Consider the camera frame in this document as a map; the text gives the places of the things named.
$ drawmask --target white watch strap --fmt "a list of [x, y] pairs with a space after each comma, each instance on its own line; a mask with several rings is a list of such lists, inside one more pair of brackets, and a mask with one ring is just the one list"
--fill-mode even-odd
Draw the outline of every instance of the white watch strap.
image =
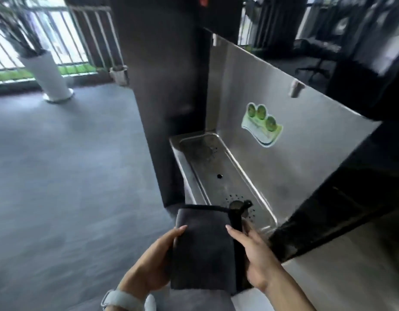
[[109, 290], [102, 300], [101, 306], [105, 309], [107, 306], [119, 306], [128, 311], [143, 311], [144, 304], [137, 298], [127, 292], [120, 290]]

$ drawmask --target hand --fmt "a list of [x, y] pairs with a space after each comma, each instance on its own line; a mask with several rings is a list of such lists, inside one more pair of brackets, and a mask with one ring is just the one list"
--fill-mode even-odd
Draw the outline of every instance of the hand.
[[187, 226], [169, 230], [156, 240], [124, 275], [117, 288], [145, 301], [147, 295], [164, 287], [170, 280], [165, 273], [166, 252], [176, 237], [182, 235]]
[[247, 223], [247, 235], [229, 225], [226, 225], [226, 228], [229, 235], [241, 243], [246, 250], [249, 259], [247, 279], [250, 284], [266, 293], [274, 274], [283, 269], [280, 262], [250, 224]]

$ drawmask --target metal drip tray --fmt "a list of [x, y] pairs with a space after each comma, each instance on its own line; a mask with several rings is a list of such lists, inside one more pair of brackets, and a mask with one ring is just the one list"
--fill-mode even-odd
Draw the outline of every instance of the metal drip tray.
[[267, 203], [217, 134], [180, 135], [171, 139], [171, 145], [194, 204], [235, 208], [248, 199], [253, 206], [244, 217], [263, 233], [276, 227]]

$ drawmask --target floor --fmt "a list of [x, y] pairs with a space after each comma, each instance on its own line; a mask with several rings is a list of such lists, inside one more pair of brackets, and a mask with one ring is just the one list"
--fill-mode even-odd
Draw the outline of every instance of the floor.
[[172, 226], [130, 89], [78, 88], [62, 105], [0, 97], [0, 310], [99, 310]]

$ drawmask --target small white pot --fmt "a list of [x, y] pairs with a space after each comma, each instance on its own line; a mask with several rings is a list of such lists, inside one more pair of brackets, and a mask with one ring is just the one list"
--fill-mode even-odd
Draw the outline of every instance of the small white pot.
[[71, 98], [73, 90], [67, 87], [51, 52], [46, 51], [38, 57], [19, 57], [19, 60], [43, 89], [43, 97], [46, 101], [54, 103]]
[[127, 66], [123, 65], [123, 69], [120, 71], [115, 71], [113, 67], [110, 68], [110, 76], [114, 79], [116, 84], [120, 86], [127, 86]]

